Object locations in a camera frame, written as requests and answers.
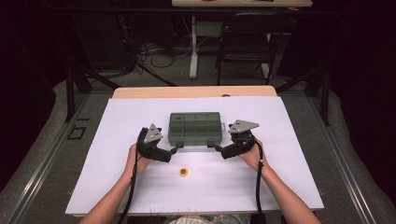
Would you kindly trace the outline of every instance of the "hand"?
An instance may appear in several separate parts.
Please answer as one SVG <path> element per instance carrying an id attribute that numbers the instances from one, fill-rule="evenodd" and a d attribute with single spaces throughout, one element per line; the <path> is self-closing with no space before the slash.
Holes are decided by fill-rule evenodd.
<path id="1" fill-rule="evenodd" d="M 259 142 L 259 144 L 262 146 L 262 141 L 257 139 L 257 142 Z M 240 154 L 239 157 L 242 160 L 244 160 L 245 163 L 253 170 L 257 171 L 259 169 L 260 151 L 259 151 L 259 146 L 257 144 L 255 144 L 250 151 Z M 263 146 L 262 146 L 262 163 L 264 164 L 264 167 L 267 168 L 270 167 L 267 159 L 265 158 Z"/>
<path id="2" fill-rule="evenodd" d="M 135 162 L 135 155 L 136 155 L 136 144 L 131 145 L 129 148 L 128 160 L 125 165 L 125 169 L 122 175 L 131 178 L 134 173 L 134 162 Z M 143 173 L 149 164 L 153 161 L 144 157 L 141 157 L 139 153 L 137 153 L 137 158 L 139 159 L 137 162 L 137 175 Z"/>

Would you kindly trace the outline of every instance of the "office chair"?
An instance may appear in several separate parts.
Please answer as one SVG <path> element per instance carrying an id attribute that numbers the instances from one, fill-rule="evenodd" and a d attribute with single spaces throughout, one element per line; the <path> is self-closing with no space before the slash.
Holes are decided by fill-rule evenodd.
<path id="1" fill-rule="evenodd" d="M 288 20 L 274 13 L 236 13 L 221 25 L 219 53 L 216 60 L 218 85 L 221 63 L 268 63 L 269 84 L 279 38 L 286 32 Z"/>

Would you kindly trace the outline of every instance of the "small yellow object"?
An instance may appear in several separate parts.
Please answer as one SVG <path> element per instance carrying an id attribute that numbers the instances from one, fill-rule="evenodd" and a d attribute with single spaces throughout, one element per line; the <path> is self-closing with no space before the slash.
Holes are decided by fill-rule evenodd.
<path id="1" fill-rule="evenodd" d="M 189 174 L 189 170 L 187 168 L 184 168 L 184 167 L 180 168 L 180 170 L 178 171 L 178 174 L 181 177 L 185 177 L 185 176 L 187 176 Z"/>

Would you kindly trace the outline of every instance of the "table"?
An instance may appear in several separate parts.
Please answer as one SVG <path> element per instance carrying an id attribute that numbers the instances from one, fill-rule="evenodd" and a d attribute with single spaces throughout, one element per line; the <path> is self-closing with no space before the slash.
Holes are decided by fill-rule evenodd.
<path id="1" fill-rule="evenodd" d="M 311 7 L 311 0 L 274 0 L 273 2 L 255 0 L 172 0 L 173 7 Z M 190 78 L 197 78 L 198 51 L 196 48 L 196 20 L 191 20 L 191 65 Z M 268 67 L 262 65 L 263 73 Z"/>
<path id="2" fill-rule="evenodd" d="M 170 111 L 198 109 L 217 109 L 221 122 L 227 123 L 234 116 L 244 120 L 265 118 L 262 126 L 253 132 L 263 140 L 268 161 L 311 209 L 323 208 L 286 109 L 273 87 L 155 87 L 115 90 L 92 141 L 66 214 L 86 215 L 112 187 L 123 170 L 127 149 L 137 138 L 142 125 L 154 122 L 166 135 Z M 268 129 L 276 125 L 281 128 L 269 132 Z M 221 145 L 227 146 L 231 142 L 229 138 L 224 133 Z M 170 149 L 165 138 L 158 147 Z M 201 150 L 204 148 L 185 147 L 169 163 L 152 163 L 137 178 L 128 216 L 255 213 L 256 173 L 237 157 L 224 160 L 214 149 Z M 189 169 L 186 178 L 178 175 L 180 167 Z M 261 193 L 263 211 L 279 210 L 263 181 Z"/>

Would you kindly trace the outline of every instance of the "green container lid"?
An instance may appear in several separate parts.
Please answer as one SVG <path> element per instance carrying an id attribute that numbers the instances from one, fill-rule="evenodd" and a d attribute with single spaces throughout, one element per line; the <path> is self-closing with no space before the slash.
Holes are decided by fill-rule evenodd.
<path id="1" fill-rule="evenodd" d="M 168 140 L 172 147 L 219 145 L 221 138 L 219 112 L 171 114 Z"/>

